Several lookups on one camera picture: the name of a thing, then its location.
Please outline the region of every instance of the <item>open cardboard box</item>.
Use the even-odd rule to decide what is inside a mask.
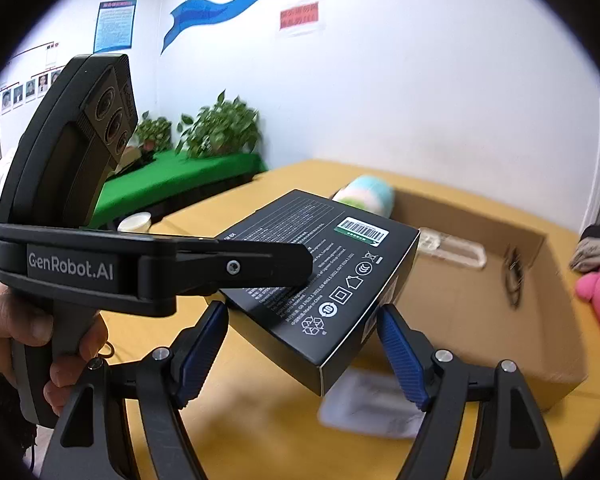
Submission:
[[[586,378],[580,329],[544,235],[401,190],[396,190],[392,219],[478,242],[487,253],[481,270],[418,254],[394,300],[411,328],[471,364],[515,361],[542,410]],[[518,248],[524,268],[517,310],[510,306],[502,277],[509,246]],[[388,367],[375,333],[354,365]]]

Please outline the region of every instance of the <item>gray cloth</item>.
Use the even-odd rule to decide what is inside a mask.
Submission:
[[[576,247],[569,266],[578,272],[591,272],[600,267],[600,238],[584,238]]]

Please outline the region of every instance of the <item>white cup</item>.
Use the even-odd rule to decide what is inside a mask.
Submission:
[[[118,231],[121,233],[148,233],[150,227],[151,213],[142,212],[126,217],[118,225]]]

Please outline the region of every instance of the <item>human hand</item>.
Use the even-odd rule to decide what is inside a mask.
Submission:
[[[11,292],[0,283],[0,373],[16,386],[11,363],[11,339],[27,346],[44,346],[51,339],[53,317],[34,307],[24,298]],[[89,331],[80,340],[79,355],[64,355],[51,365],[51,380],[45,385],[46,401],[56,415],[69,399],[71,387],[76,383],[85,364],[96,357],[107,341],[107,326],[98,314]]]

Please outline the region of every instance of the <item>green plant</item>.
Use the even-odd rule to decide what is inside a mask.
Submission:
[[[258,128],[258,111],[249,108],[240,96],[224,99],[224,90],[213,107],[203,106],[194,120],[183,114],[177,130],[181,133],[176,153],[186,150],[192,158],[251,153],[262,138]]]
[[[158,117],[155,121],[149,117],[149,112],[142,114],[141,123],[136,126],[135,135],[140,144],[149,150],[163,152],[173,147],[171,143],[171,121]]]

